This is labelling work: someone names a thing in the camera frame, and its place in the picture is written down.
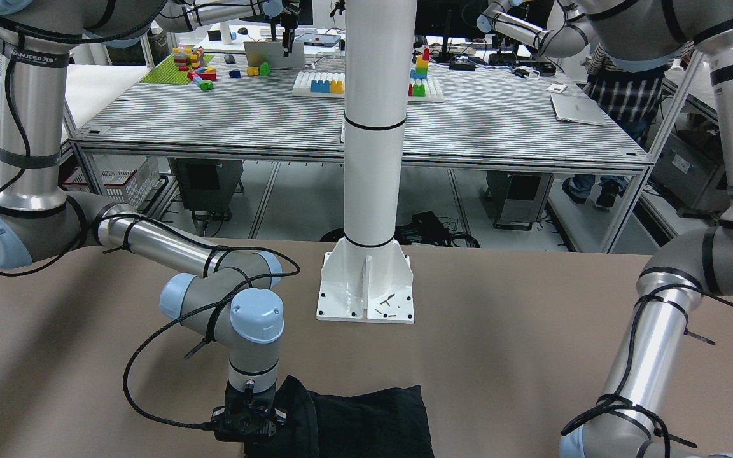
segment jeans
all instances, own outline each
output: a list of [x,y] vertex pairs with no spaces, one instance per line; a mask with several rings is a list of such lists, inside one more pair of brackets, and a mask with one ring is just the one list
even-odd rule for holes
[[[620,125],[620,128],[622,128],[626,134],[631,136],[636,142],[643,137],[643,133],[646,131],[646,128],[649,127],[649,121],[616,121],[616,124]],[[599,185],[603,188],[607,183],[615,183],[615,185],[618,186],[619,194],[624,192],[627,185],[627,181],[624,177],[603,175]],[[587,199],[587,197],[590,196],[590,191],[593,189],[594,184],[596,184],[596,177],[594,175],[579,174],[573,176],[573,179],[570,180],[569,187],[573,194],[578,195],[583,199]]]

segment brown table surface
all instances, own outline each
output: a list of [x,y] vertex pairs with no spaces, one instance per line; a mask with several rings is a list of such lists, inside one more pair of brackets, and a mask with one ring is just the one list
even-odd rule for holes
[[[302,274],[276,287],[287,326],[280,363],[313,391],[422,385],[437,456],[558,456],[559,430],[599,396],[636,298],[642,256],[406,247],[414,325],[315,319],[328,244],[256,241]],[[0,456],[234,456],[211,433],[145,420],[125,402],[126,360],[166,318],[175,272],[130,253],[70,253],[0,278]],[[733,452],[733,309],[707,300],[684,339],[660,414],[698,452]],[[205,421],[221,404],[227,350],[174,328],[140,357],[130,385],[149,411]]]

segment white mounting bracket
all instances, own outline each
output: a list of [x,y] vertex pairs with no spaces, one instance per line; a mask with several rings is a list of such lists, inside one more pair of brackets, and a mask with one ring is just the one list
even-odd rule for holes
[[[332,252],[325,253],[321,287],[318,292],[316,318],[330,321],[354,321],[361,323],[415,322],[415,301],[412,295],[412,270],[409,257],[403,254],[395,240],[386,249],[389,259],[386,266],[377,266],[372,255],[361,257],[355,269],[348,269],[348,251],[358,247],[341,239]],[[374,291],[376,284],[388,275],[387,288]]]

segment white lego baseplate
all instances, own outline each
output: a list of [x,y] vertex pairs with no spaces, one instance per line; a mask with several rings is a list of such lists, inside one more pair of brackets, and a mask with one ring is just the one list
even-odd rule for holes
[[[339,93],[335,92],[312,92],[311,86],[313,81],[329,81],[338,82],[341,81],[343,91]],[[411,85],[422,85],[425,88],[426,95],[423,96],[409,96],[410,102],[438,102],[441,104],[445,102],[443,91],[440,89],[440,82],[437,78],[427,79],[409,79]],[[299,72],[296,76],[296,82],[293,84],[293,95],[298,97],[320,97],[324,99],[343,99],[344,93],[346,93],[346,81],[344,80],[344,73],[326,73],[326,72]]]

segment plaid shirt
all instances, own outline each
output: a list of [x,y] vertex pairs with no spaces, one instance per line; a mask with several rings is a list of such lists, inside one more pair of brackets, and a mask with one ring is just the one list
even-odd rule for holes
[[[681,55],[692,49],[684,46]],[[604,52],[601,43],[587,65],[585,93],[615,121],[652,121],[660,107],[660,88],[669,64],[645,72],[630,73],[619,69]]]

